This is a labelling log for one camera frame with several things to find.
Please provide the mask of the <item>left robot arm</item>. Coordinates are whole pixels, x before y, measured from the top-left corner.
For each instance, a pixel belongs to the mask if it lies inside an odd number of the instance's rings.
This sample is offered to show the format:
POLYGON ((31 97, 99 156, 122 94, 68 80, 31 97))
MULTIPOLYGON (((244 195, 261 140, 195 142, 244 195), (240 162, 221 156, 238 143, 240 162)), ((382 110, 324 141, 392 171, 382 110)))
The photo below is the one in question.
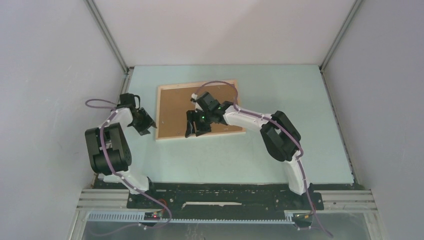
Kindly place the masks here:
POLYGON ((156 123, 142 107, 120 107, 113 109, 109 117, 98 127, 85 131, 89 162, 94 173, 102 174, 106 183, 120 183, 145 208, 153 208, 158 194, 152 189, 152 180, 136 170, 131 170, 132 154, 124 130, 134 128, 141 136, 150 133, 156 123))

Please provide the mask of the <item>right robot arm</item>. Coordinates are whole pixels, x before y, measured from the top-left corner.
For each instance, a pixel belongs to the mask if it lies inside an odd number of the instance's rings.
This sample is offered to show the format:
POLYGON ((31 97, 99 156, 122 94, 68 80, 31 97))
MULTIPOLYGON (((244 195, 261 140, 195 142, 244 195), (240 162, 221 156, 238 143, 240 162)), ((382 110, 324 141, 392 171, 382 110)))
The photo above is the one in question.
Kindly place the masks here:
POLYGON ((301 135, 282 111, 264 114, 244 109, 232 102, 213 104, 211 107, 196 105, 186 112, 185 137, 201 136, 212 131, 212 124, 236 126, 260 133, 268 154, 283 164, 291 194, 291 204, 304 209, 311 202, 307 192, 310 186, 301 158, 301 135))

